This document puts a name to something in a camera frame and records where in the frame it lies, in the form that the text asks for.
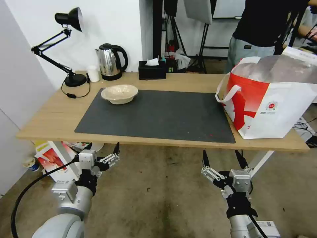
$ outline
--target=kettle lid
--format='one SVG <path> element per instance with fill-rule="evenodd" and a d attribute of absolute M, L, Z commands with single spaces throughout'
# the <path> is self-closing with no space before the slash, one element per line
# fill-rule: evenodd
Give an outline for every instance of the kettle lid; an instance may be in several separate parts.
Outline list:
<path fill-rule="evenodd" d="M 112 45 L 109 44 L 109 43 L 105 43 L 105 44 L 99 46 L 100 50 L 108 50 L 108 49 L 111 49 L 111 48 L 112 48 Z"/>

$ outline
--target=wooden table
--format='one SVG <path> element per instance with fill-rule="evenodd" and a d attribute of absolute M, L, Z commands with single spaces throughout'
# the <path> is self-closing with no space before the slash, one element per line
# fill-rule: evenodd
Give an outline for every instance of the wooden table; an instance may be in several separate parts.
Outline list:
<path fill-rule="evenodd" d="M 64 95 L 61 90 L 58 90 L 17 134 L 17 138 L 51 141 L 92 141 L 102 143 L 117 143 L 119 141 L 121 144 L 266 150 L 264 154 L 259 156 L 260 159 L 255 160 L 256 163 L 254 166 L 257 166 L 260 161 L 263 162 L 265 157 L 268 159 L 274 151 L 305 152 L 309 150 L 308 146 L 294 130 L 291 130 L 282 139 L 243 139 L 229 118 L 228 121 L 236 141 L 235 144 L 81 134 L 74 132 L 92 100 L 102 87 L 116 84 L 132 84 L 138 89 L 143 90 L 214 93 L 223 76 L 222 74 L 173 73 L 167 74 L 165 80 L 139 80 L 138 73 L 132 72 L 124 73 L 119 80 L 105 81 L 101 79 L 97 83 L 91 83 L 91 91 L 84 98 L 70 99 Z M 86 94 L 88 84 L 76 88 L 68 88 L 65 86 L 64 90 L 67 93 L 80 96 Z"/>

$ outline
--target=stainless steel kettle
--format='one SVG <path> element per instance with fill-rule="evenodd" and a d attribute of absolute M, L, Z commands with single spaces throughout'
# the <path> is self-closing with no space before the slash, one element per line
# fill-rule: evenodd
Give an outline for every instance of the stainless steel kettle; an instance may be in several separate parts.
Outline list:
<path fill-rule="evenodd" d="M 121 66 L 118 52 L 123 54 L 125 64 Z M 117 45 L 103 44 L 96 49 L 101 71 L 101 77 L 105 80 L 116 80 L 122 76 L 128 66 L 126 51 Z"/>

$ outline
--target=table leg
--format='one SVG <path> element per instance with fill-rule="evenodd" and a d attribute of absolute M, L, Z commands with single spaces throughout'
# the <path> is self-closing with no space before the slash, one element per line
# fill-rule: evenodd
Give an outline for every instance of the table leg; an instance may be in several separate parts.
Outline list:
<path fill-rule="evenodd" d="M 264 163 L 269 159 L 269 157 L 274 153 L 274 150 L 260 151 L 256 154 L 254 159 L 250 162 L 250 175 L 251 178 L 256 174 L 256 172 L 264 165 Z"/>
<path fill-rule="evenodd" d="M 73 160 L 73 158 L 71 158 L 69 153 L 66 151 L 62 142 L 49 140 L 48 143 L 50 144 L 50 146 L 53 148 L 55 153 L 58 155 L 58 157 L 61 159 L 61 161 L 64 164 L 67 164 Z M 78 180 L 78 178 L 79 178 L 78 167 L 73 163 L 73 164 L 69 165 L 67 168 L 70 170 L 71 173 L 74 174 L 74 179 Z"/>

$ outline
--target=ceramic bowl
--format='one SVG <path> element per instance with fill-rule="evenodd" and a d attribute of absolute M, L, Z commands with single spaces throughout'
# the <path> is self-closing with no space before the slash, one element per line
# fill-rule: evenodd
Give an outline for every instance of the ceramic bowl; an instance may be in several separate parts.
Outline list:
<path fill-rule="evenodd" d="M 101 97 L 112 104 L 125 104 L 131 102 L 138 92 L 133 85 L 121 84 L 105 88 L 101 91 Z"/>

